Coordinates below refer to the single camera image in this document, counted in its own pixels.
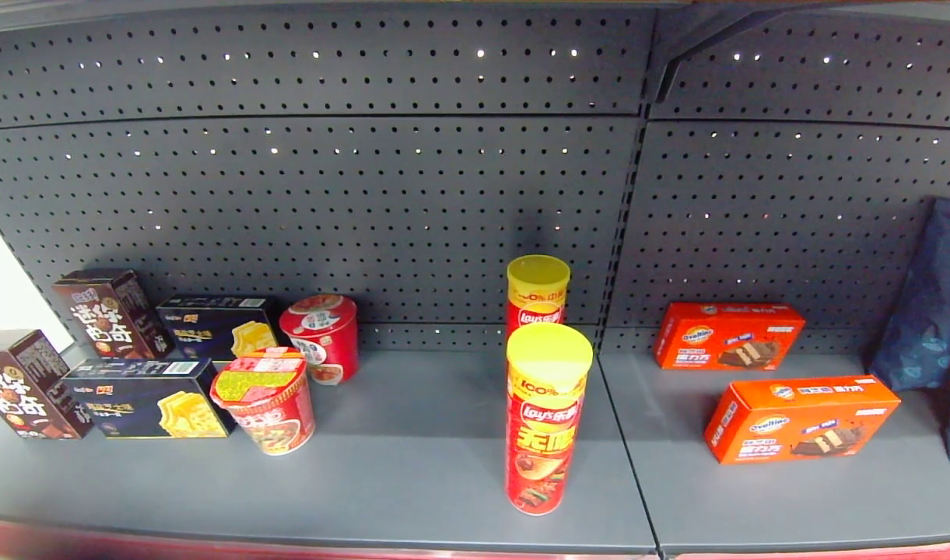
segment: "ovaltine logo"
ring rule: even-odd
[[[520,414],[525,421],[544,422],[544,423],[567,423],[575,419],[578,414],[578,403],[573,403],[569,407],[552,410],[551,408],[540,408],[532,403],[524,403]]]
[[[710,340],[710,336],[713,336],[713,329],[706,325],[699,325],[685,331],[685,334],[682,334],[682,341],[692,345],[702,344]]]
[[[783,428],[787,423],[789,423],[789,418],[785,418],[783,415],[771,415],[753,423],[751,428],[748,429],[762,435],[763,433],[778,432],[778,429]]]
[[[785,401],[792,401],[792,398],[796,396],[796,393],[794,392],[794,390],[792,390],[792,387],[787,387],[784,385],[773,385],[769,387],[769,389],[771,389],[774,396],[783,398],[783,400]]]
[[[558,309],[554,313],[549,313],[547,315],[537,315],[536,313],[521,311],[520,312],[520,324],[528,325],[530,323],[560,323],[561,322],[561,309]]]

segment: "white wall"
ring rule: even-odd
[[[41,329],[56,350],[73,344],[0,235],[0,329]]]

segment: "orange box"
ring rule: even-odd
[[[805,323],[788,305],[674,302],[655,361],[663,369],[775,369]]]
[[[703,437],[722,464],[854,455],[898,404],[875,376],[736,380]]]

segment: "red chip canister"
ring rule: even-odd
[[[305,358],[297,348],[264,348],[234,359],[212,381],[211,396],[268,455],[291,453],[315,432]]]
[[[316,383],[338,385],[357,373],[357,305],[350,298],[303,299],[282,313],[280,327],[305,355]]]
[[[571,467],[592,344],[572,327],[533,323],[506,347],[506,494],[522,513],[551,513]]]
[[[524,255],[506,266],[506,338],[530,323],[564,323],[571,268],[549,255]]]

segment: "chocolate biscuit box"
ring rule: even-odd
[[[27,439],[81,439],[90,416],[61,383],[66,362],[42,331],[0,331],[0,415]]]
[[[108,437],[226,437],[236,425],[209,400],[210,359],[86,359],[63,383]]]
[[[788,305],[673,302],[655,361],[664,369],[775,369],[803,325]]]
[[[736,380],[703,434],[722,464],[845,457],[900,400],[875,376]]]
[[[80,323],[101,358],[157,359],[173,345],[136,273],[129,269],[88,269],[52,285]]]
[[[279,308],[269,297],[175,295],[157,313],[189,358],[232,361],[280,340],[272,326]]]

